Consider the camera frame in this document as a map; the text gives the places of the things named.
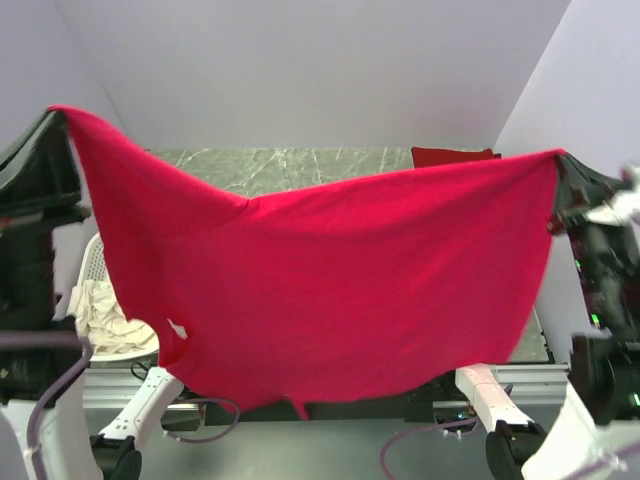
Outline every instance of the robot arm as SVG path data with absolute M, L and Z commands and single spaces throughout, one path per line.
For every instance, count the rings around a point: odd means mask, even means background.
M 83 412 L 88 341 L 73 318 L 52 321 L 55 228 L 82 222 L 81 185 L 59 112 L 46 112 L 0 153 L 0 414 L 27 478 L 133 480 L 152 429 L 183 385 L 152 368 L 116 419 L 89 437 Z
M 498 480 L 605 479 L 627 469 L 619 454 L 640 451 L 640 255 L 630 227 L 640 214 L 640 169 L 625 169 L 622 179 L 615 192 L 572 188 L 574 204 L 548 225 L 569 236 L 592 325 L 612 334 L 574 335 L 565 402 L 549 433 L 518 410 L 489 366 L 456 372 L 489 432 L 487 461 Z

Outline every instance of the black cable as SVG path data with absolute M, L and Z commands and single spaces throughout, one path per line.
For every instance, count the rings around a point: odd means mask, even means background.
M 144 376 L 140 375 L 139 373 L 137 373 L 135 371 L 135 367 L 141 368 L 142 370 L 144 370 Z M 129 371 L 131 371 L 131 375 L 133 375 L 134 377 L 136 377 L 138 380 L 140 380 L 141 382 L 144 382 L 147 379 L 147 375 L 149 373 L 149 368 L 146 365 L 144 365 L 142 362 L 135 362 L 131 364 L 131 367 L 129 368 Z

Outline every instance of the red t-shirt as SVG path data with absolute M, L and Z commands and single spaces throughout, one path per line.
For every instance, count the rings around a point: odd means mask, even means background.
M 52 108 L 67 116 L 123 311 L 200 395 L 303 413 L 504 363 L 520 339 L 560 150 L 249 199 Z

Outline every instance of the black bracket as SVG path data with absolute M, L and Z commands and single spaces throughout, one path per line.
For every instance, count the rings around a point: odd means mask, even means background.
M 142 470 L 142 454 L 135 439 L 109 440 L 104 435 L 91 436 L 91 450 L 104 480 L 138 480 Z
M 511 425 L 498 420 L 494 432 L 487 435 L 485 452 L 495 480 L 523 480 L 522 466 L 544 442 L 547 434 L 533 422 Z

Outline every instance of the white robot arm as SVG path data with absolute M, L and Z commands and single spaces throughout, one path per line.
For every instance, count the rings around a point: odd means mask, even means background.
M 517 442 L 534 443 L 535 453 L 526 462 L 489 458 L 488 449 L 487 460 L 497 479 L 600 480 L 628 468 L 623 454 L 640 452 L 640 343 L 634 324 L 638 312 L 629 312 L 638 296 L 637 244 L 621 228 L 607 230 L 640 219 L 640 168 L 625 168 L 622 179 L 624 188 L 608 201 L 558 216 L 572 241 L 592 323 L 609 328 L 613 336 L 574 336 L 565 401 L 549 433 L 531 428 L 532 420 L 502 390 L 490 366 L 456 371 L 456 385 L 489 432 L 488 441 L 502 442 L 506 456 L 513 454 Z M 589 263 L 588 271 L 583 263 Z M 633 282 L 635 290 L 625 292 L 622 287 Z M 500 469 L 509 462 L 520 471 Z
M 81 374 L 51 408 L 40 410 L 36 402 L 28 400 L 10 400 L 0 407 L 24 453 L 28 479 L 137 479 L 140 452 L 167 407 L 182 393 L 183 384 L 165 369 L 151 368 L 128 405 L 95 437 L 89 437 L 83 414 L 83 388 Z M 29 424 L 34 421 L 35 445 L 28 434 Z

